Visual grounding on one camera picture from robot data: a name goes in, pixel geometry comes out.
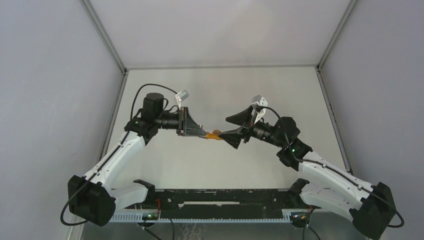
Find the orange faucet body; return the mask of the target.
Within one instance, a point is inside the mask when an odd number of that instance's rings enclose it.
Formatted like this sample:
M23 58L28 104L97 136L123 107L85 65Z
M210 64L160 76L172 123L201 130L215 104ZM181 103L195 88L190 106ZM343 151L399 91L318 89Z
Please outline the orange faucet body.
M215 129L213 132L207 132L205 139L207 140L222 140L222 138L219 136L222 132L218 129Z

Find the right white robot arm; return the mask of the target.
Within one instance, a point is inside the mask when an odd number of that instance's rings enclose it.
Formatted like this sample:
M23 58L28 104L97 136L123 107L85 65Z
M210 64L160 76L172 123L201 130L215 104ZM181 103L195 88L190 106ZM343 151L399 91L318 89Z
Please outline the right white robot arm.
M295 208L305 204L328 210L349 220L371 240L381 238L397 213L391 188L379 182L372 184L326 161L299 139L301 131L289 116L278 116L274 125L264 122L260 112L266 106L249 106L225 120L238 128L219 133L219 137L237 149L255 138L279 147L280 162L301 176L289 194Z

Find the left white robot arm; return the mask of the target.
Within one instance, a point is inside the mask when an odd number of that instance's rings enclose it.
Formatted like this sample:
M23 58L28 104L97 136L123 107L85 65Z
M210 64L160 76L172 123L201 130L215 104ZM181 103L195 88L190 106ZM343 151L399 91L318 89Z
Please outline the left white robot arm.
M160 129L175 130L181 137L205 137L206 131L190 116L181 103L189 97L186 90L175 95L177 111L164 109L165 97L161 93L148 93L142 108L124 127L117 144L83 176L74 175L67 184L68 201L64 209L91 222L104 226L116 211L134 204L149 209L157 196L149 190L151 184L135 180L129 185L113 188L113 183L127 163L144 149Z

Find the silver metal faucet fitting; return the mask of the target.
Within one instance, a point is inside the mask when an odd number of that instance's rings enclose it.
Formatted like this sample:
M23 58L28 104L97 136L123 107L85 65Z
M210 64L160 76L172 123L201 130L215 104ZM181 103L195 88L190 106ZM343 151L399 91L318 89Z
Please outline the silver metal faucet fitting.
M203 125L201 124L199 125L199 128L200 128L201 134L198 137L206 139L208 136L208 132L204 129Z

